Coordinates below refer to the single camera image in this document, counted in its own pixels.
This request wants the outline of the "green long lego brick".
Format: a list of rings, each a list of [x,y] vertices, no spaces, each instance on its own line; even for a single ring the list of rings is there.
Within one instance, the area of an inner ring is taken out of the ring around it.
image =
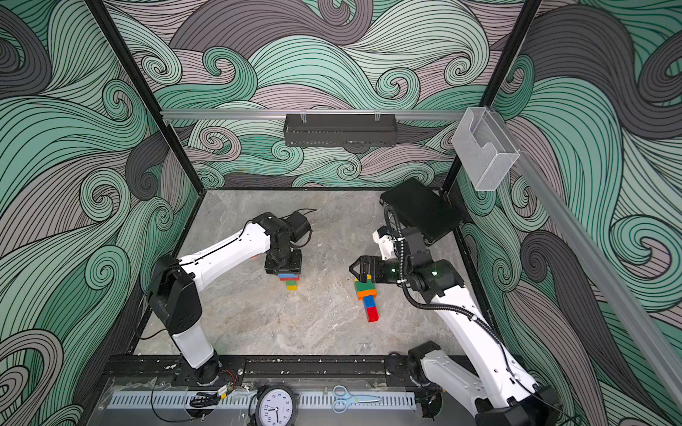
[[[367,295],[374,295],[376,296],[377,290],[376,287],[373,283],[371,282],[355,282],[354,284],[354,290],[356,294],[358,295],[358,298],[363,298],[364,296]]]

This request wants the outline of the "orange long lego brick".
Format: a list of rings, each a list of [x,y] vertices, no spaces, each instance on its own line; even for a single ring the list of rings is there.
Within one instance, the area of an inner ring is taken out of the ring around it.
[[[376,291],[376,289],[364,290],[364,291],[360,291],[357,293],[358,299],[361,301],[364,300],[364,298],[366,298],[368,296],[377,296],[377,295],[378,295],[378,291]]]

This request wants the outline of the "blue square lego brick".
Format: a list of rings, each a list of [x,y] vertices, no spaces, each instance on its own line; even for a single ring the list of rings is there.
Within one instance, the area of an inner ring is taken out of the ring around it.
[[[363,304],[364,304],[364,308],[365,308],[366,310],[368,310],[369,308],[374,308],[374,307],[376,307],[376,303],[375,303],[375,298],[374,298],[374,296],[364,296],[364,298],[362,298],[362,301],[363,301]]]

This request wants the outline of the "red square lego brick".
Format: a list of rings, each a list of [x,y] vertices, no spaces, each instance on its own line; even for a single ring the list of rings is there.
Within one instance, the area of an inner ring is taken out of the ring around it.
[[[376,306],[367,307],[365,309],[368,323],[377,322],[379,320],[378,309]]]

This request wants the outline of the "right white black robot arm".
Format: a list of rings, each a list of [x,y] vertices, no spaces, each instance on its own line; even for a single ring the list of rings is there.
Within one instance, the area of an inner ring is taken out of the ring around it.
[[[429,251],[404,259],[361,256],[349,271],[362,283],[395,284],[411,306],[437,312],[472,364],[467,370],[438,345],[421,344],[410,353],[417,382],[442,388],[478,425],[557,424],[557,392],[539,385],[515,360],[449,261],[435,261]]]

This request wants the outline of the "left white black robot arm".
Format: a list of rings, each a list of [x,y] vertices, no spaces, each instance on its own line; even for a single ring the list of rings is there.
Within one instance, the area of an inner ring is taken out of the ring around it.
[[[220,357],[202,326],[200,294],[236,266],[260,255],[266,256],[267,274],[296,280],[302,266],[299,241],[311,235],[312,227],[302,213],[279,218],[266,212],[204,250],[181,258],[165,255],[156,262],[146,291],[147,303],[195,373],[197,383],[214,383],[222,371]]]

